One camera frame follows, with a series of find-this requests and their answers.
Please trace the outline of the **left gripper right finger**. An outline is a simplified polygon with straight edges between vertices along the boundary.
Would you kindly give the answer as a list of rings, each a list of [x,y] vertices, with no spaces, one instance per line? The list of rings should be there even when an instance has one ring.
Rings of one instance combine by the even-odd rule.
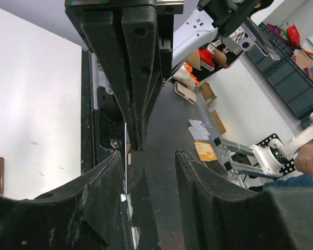
[[[255,193],[175,153],[186,249],[313,249],[313,188]]]

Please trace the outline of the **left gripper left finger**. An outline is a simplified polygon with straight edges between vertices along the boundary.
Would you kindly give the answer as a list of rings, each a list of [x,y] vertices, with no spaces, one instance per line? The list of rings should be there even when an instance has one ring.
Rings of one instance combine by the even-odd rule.
[[[0,196],[0,249],[122,249],[122,174],[116,152],[33,200]]]

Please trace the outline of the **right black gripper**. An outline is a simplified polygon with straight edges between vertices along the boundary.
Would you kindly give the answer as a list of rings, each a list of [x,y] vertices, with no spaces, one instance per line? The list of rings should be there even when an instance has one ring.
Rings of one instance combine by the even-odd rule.
[[[153,106],[149,102],[157,23],[162,74],[169,78],[174,15],[183,8],[183,1],[65,1],[67,17],[103,68],[137,151],[145,149]]]

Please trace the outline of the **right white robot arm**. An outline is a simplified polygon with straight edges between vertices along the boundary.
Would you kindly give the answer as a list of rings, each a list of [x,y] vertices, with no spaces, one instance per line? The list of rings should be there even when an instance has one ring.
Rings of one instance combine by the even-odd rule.
[[[193,51],[232,34],[256,5],[199,1],[177,30],[183,1],[66,1],[65,13],[105,73],[132,149],[142,151],[164,80]]]

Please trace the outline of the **operator hand in background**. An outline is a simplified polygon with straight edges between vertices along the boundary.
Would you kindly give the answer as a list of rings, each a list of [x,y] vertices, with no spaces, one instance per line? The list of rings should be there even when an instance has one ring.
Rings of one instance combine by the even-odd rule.
[[[295,167],[299,172],[313,177],[313,142],[300,148],[295,158]]]

